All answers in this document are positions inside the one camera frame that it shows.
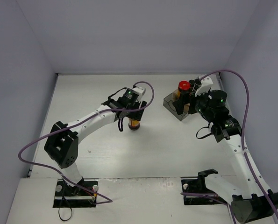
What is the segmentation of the red lid chili sauce jar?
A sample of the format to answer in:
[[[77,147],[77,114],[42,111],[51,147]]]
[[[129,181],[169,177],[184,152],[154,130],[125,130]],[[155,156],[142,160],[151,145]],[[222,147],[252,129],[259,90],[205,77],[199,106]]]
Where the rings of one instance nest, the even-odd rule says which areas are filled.
[[[128,119],[128,127],[132,131],[136,131],[140,128],[140,122],[135,119]]]

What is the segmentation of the black cap spice bottle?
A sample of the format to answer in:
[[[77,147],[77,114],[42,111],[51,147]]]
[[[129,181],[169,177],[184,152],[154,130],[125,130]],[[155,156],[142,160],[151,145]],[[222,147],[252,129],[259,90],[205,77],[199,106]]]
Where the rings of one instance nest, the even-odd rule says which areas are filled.
[[[201,86],[201,81],[199,78],[194,80],[195,84],[194,84],[194,89],[197,90],[198,88],[200,88]]]
[[[190,87],[189,87],[189,91],[192,91],[194,89],[194,86],[195,86],[195,81],[194,80],[189,80],[188,83],[190,84]]]

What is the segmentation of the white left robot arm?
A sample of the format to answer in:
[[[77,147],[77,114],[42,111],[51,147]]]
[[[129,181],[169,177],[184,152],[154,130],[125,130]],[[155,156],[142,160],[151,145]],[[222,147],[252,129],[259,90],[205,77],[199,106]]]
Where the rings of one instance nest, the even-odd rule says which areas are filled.
[[[97,110],[90,113],[94,116],[78,127],[70,128],[47,138],[44,150],[48,156],[59,166],[60,172],[69,179],[66,184],[66,191],[72,196],[82,192],[84,178],[78,171],[76,159],[78,157],[78,145],[88,135],[97,131],[105,125],[118,122],[119,131],[123,131],[123,120],[125,117],[140,121],[143,110],[137,112],[110,111],[109,109],[136,110],[147,105],[142,101],[146,89],[140,86],[127,88],[123,96],[117,100],[108,97]]]

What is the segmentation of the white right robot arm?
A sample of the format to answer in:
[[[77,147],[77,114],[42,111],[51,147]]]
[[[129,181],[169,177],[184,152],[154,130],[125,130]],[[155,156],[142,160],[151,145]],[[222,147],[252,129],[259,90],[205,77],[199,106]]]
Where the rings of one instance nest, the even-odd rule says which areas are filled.
[[[213,168],[200,171],[196,179],[182,181],[184,202],[196,204],[199,197],[206,202],[226,202],[234,222],[241,224],[278,216],[278,192],[271,190],[256,168],[245,144],[243,129],[230,115],[226,99],[226,92],[221,90],[201,94],[181,91],[173,105],[179,115],[199,113],[208,122],[209,134],[202,138],[214,136],[242,187],[231,184]]]

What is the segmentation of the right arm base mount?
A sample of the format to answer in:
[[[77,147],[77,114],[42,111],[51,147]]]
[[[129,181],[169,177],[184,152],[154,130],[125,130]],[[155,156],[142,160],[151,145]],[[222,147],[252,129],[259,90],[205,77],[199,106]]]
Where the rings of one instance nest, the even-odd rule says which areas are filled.
[[[227,205],[223,198],[206,187],[205,178],[211,174],[218,172],[215,169],[208,169],[200,171],[194,178],[181,179],[184,205]]]

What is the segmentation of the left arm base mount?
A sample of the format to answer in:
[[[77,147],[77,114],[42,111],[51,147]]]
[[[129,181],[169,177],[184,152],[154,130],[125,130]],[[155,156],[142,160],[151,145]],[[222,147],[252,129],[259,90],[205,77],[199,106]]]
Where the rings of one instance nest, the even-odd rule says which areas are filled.
[[[53,208],[95,208],[96,195],[58,180],[54,193]]]

